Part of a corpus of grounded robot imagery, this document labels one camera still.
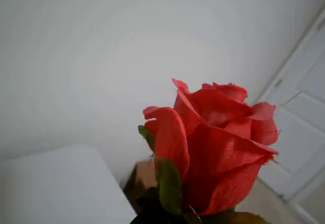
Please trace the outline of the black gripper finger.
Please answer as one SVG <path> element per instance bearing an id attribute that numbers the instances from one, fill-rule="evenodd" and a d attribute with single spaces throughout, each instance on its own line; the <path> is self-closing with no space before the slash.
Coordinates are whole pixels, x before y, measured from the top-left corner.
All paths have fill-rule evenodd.
<path id="1" fill-rule="evenodd" d="M 179 187 L 160 187 L 148 188 L 140 197 L 137 198 L 139 211 L 131 223 L 190 223 L 181 215 L 174 215 L 168 212 L 160 201 L 162 194 L 163 200 L 170 200 L 177 207 L 181 206 L 182 192 Z"/>

